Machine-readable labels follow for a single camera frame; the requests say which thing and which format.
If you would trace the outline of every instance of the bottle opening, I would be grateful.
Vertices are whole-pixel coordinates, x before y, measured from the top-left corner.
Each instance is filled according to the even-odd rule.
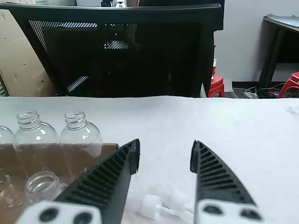
[[[17,115],[20,128],[33,128],[40,123],[39,115],[35,110],[27,110]]]
[[[68,128],[84,127],[87,123],[84,112],[81,111],[68,111],[65,113],[65,122]]]
[[[31,203],[54,200],[61,193],[59,178],[50,171],[38,172],[28,179],[25,191]]]

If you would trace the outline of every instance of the white foam sheet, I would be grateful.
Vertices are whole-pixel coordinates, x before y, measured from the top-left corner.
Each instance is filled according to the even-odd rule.
[[[35,109],[58,133],[64,113],[83,109],[104,142],[139,138],[139,172],[129,191],[144,193],[169,182],[194,201],[196,175],[189,170],[192,144],[202,141],[239,177],[273,224],[297,224],[299,213],[299,100],[227,98],[0,98],[0,125],[17,130],[16,114]],[[123,224],[179,224],[124,213]]]

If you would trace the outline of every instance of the white bottle cap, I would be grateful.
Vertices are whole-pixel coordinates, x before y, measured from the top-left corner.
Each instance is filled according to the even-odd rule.
[[[143,216],[158,219],[161,213],[174,215],[174,211],[162,207],[162,200],[160,197],[154,195],[145,195],[142,204],[140,213]]]
[[[194,209],[189,205],[187,195],[177,191],[170,184],[155,186],[150,192],[161,197],[162,202],[171,210],[174,210],[176,215],[180,216],[186,210],[194,214]]]

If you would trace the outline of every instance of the clear glass jar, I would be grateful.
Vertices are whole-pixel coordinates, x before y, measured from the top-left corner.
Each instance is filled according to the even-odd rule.
[[[53,201],[63,191],[59,178],[50,171],[42,171],[30,177],[25,186],[28,204],[42,200]]]
[[[60,135],[60,144],[75,180],[99,160],[102,136],[98,128],[88,122],[84,112],[69,111],[65,114],[66,126]]]
[[[14,147],[26,177],[42,170],[52,171],[62,183],[70,182],[65,156],[54,128],[40,120],[34,110],[17,115],[19,129],[15,133]]]
[[[14,134],[0,126],[0,197],[1,208],[12,208],[24,202],[25,174],[13,146]]]

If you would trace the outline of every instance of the red plastic stool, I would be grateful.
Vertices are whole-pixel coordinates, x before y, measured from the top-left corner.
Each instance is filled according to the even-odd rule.
[[[285,92],[289,89],[297,89],[299,90],[299,72],[295,72],[291,75],[291,77],[285,82],[284,86],[282,87],[278,98],[283,98]]]
[[[219,97],[224,97],[223,78],[217,74],[214,75],[214,79],[211,82],[211,88],[208,97],[212,97],[216,93],[219,93]]]

